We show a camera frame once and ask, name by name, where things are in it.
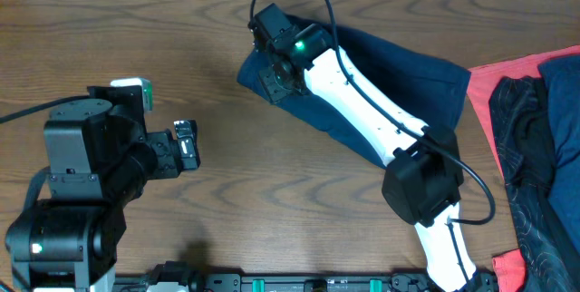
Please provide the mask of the navy blue shorts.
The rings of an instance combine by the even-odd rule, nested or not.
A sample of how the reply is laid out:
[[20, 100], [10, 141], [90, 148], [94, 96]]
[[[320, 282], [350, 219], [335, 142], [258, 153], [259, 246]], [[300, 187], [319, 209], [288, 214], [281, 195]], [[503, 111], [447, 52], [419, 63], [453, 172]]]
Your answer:
[[[430, 126], [457, 127], [469, 86], [469, 70], [347, 26], [339, 25], [337, 33], [339, 45], [357, 69], [403, 110]], [[372, 164], [383, 166], [371, 144], [321, 98], [290, 96], [277, 106]]]

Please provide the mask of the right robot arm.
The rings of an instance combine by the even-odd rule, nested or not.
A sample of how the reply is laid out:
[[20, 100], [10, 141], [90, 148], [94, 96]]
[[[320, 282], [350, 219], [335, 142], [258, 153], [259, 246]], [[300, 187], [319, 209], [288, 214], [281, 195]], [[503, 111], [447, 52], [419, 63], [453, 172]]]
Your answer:
[[480, 176], [459, 158], [453, 130], [430, 126], [373, 84], [337, 43], [335, 29], [300, 28], [275, 4], [252, 14], [248, 28], [267, 65], [258, 78], [271, 103], [314, 96], [362, 135], [385, 168], [382, 195], [411, 224], [427, 259], [427, 273], [444, 291], [489, 291], [461, 233], [459, 186]]

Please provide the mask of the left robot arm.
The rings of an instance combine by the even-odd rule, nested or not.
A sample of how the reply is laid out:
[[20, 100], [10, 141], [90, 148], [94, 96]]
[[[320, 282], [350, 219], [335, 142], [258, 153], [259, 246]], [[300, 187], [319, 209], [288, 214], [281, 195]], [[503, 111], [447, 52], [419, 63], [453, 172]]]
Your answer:
[[51, 111], [43, 128], [51, 196], [29, 194], [5, 244], [14, 286], [95, 290], [113, 276], [123, 210], [150, 180], [200, 165], [198, 126], [147, 132], [142, 110], [88, 98]]

